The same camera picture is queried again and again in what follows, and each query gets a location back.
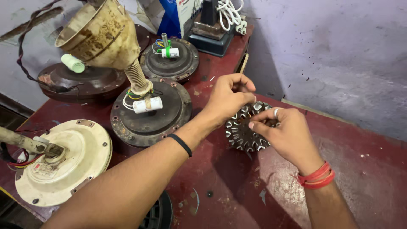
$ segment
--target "ring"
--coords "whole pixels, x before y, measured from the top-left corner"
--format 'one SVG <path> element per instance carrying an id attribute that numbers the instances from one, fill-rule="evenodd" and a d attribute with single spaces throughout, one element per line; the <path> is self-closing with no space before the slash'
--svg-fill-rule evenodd
<path id="1" fill-rule="evenodd" d="M 277 109 L 274 110 L 274 117 L 275 117 L 275 119 L 278 119 L 278 117 L 277 117 L 277 111 L 278 111 L 278 109 L 279 109 L 279 108 L 277 108 Z"/>

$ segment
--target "workbench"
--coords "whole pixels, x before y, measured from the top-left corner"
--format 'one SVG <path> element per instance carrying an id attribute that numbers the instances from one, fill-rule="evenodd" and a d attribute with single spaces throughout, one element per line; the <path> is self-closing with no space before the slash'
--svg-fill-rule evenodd
<path id="1" fill-rule="evenodd" d="M 193 116 L 206 105 L 218 77 L 236 71 L 252 31 L 253 26 L 249 26 L 246 36 L 236 36 L 224 58 L 200 53 L 197 71 L 184 84 L 191 96 Z M 272 106 L 293 107 L 256 96 Z M 37 135 L 41 135 L 44 129 L 73 119 L 97 122 L 112 138 L 111 168 L 142 150 L 126 145 L 113 133 L 111 107 L 50 99 L 19 130 L 39 130 Z M 406 228 L 407 144 L 300 111 L 305 114 L 323 158 L 336 171 L 335 180 L 361 228 Z M 34 133 L 25 135 L 33 137 Z M 11 153 L 16 151 L 13 147 L 9 149 Z M 272 147 L 250 156 L 229 146 L 224 128 L 211 133 L 166 188 L 173 205 L 172 228 L 310 228 L 304 190 L 293 177 L 297 169 Z M 0 173 L 4 191 L 42 221 L 58 208 L 24 202 L 15 189 L 15 172 L 0 162 Z"/>

